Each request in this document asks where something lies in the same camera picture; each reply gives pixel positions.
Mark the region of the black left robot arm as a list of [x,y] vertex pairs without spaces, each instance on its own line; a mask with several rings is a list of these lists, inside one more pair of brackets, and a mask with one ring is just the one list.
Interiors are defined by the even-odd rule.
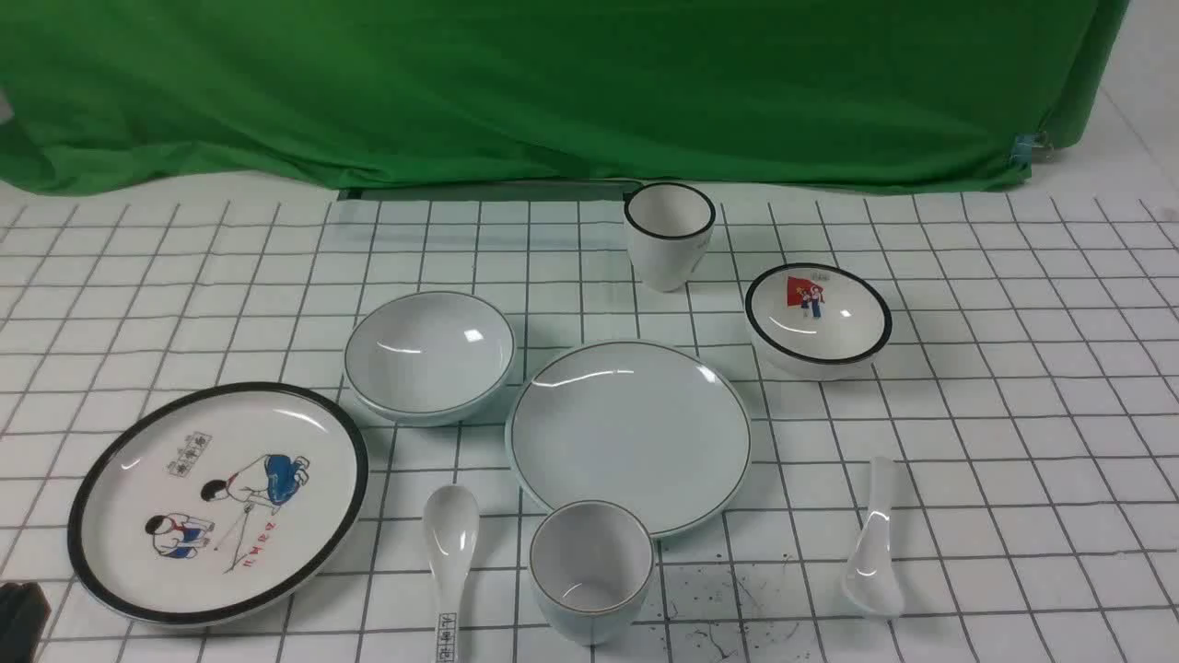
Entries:
[[1,662],[33,662],[51,613],[41,584],[4,583],[1,587]]

